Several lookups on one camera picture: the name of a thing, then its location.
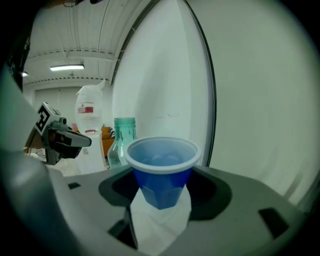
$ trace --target green glass bottle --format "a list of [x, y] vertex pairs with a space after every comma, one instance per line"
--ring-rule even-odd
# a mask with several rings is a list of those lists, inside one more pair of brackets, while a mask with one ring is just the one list
[[136, 119], [134, 117], [114, 119], [115, 139], [108, 151], [110, 168], [125, 166], [124, 150], [130, 142], [137, 138]]

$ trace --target black slot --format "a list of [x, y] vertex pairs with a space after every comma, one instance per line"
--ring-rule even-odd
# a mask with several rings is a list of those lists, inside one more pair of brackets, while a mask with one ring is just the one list
[[289, 228], [289, 225], [274, 208], [261, 209], [258, 212], [272, 234], [273, 239], [279, 237]]
[[73, 182], [68, 184], [69, 189], [73, 190], [75, 188], [81, 187], [79, 183]]
[[113, 206], [129, 207], [138, 189], [132, 168], [105, 179], [99, 185], [100, 195]]
[[134, 249], [138, 248], [130, 208], [126, 209], [124, 218], [113, 225], [113, 227], [109, 229], [108, 233], [124, 244]]
[[231, 188], [226, 182], [196, 167], [186, 187], [191, 197], [189, 221], [214, 219], [226, 209], [232, 198]]

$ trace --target white paper towel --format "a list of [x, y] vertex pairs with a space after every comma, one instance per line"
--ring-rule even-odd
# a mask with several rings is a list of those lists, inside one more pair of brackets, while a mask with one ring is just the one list
[[130, 210], [138, 251], [157, 256], [186, 229], [191, 212], [191, 198], [184, 186], [174, 207], [159, 210], [146, 202], [139, 188]]

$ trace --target white panel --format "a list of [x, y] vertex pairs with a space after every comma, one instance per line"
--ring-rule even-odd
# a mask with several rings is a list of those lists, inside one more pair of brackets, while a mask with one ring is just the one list
[[[139, 138], [192, 139], [202, 148], [206, 62], [191, 14], [188, 9], [183, 11], [184, 20], [177, 1], [163, 0], [139, 25], [116, 73], [112, 112], [115, 118], [135, 117]], [[191, 24], [187, 32], [184, 21]], [[186, 38], [192, 37], [198, 38], [187, 43]], [[195, 65], [200, 74], [193, 73]]]
[[213, 82], [202, 35], [183, 1], [177, 1], [190, 59], [191, 119], [189, 139], [202, 146], [198, 165], [207, 165], [213, 132]]
[[217, 88], [210, 166], [260, 180], [296, 204], [320, 166], [316, 50], [276, 2], [192, 0]]

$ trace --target ceiling light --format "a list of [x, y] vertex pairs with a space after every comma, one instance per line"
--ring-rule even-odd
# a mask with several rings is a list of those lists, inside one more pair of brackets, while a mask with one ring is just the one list
[[50, 67], [51, 71], [61, 71], [61, 70], [83, 70], [85, 66], [80, 65], [61, 65], [61, 66], [52, 66]]

